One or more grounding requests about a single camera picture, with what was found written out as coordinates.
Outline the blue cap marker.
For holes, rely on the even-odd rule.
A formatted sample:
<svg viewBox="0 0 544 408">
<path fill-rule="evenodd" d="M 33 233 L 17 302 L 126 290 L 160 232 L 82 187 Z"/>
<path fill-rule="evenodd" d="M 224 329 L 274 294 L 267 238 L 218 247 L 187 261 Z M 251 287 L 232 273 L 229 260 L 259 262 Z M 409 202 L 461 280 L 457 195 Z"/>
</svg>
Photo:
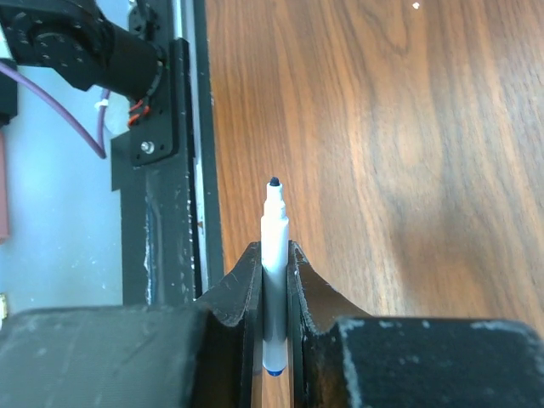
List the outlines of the blue cap marker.
<svg viewBox="0 0 544 408">
<path fill-rule="evenodd" d="M 266 185 L 261 217 L 263 272 L 263 368 L 278 377 L 287 366 L 287 265 L 289 218 L 283 184 L 273 177 Z"/>
</svg>

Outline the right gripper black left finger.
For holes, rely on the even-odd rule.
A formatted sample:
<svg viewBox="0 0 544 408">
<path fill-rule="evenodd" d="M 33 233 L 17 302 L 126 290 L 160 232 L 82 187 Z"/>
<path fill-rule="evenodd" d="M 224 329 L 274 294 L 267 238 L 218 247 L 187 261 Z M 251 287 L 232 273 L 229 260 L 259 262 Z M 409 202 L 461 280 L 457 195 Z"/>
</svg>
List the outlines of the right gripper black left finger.
<svg viewBox="0 0 544 408">
<path fill-rule="evenodd" d="M 261 251 L 191 303 L 36 309 L 1 331 L 4 407 L 259 407 Z"/>
</svg>

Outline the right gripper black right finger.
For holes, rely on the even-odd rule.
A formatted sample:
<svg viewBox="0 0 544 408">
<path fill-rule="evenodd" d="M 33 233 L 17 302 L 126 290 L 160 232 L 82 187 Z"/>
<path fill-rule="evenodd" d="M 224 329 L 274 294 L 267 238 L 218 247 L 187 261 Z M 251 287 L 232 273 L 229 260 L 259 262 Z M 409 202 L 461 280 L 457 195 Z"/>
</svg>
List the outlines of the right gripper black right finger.
<svg viewBox="0 0 544 408">
<path fill-rule="evenodd" d="M 543 404 L 543 341 L 522 322 L 367 314 L 296 242 L 287 302 L 294 407 Z"/>
</svg>

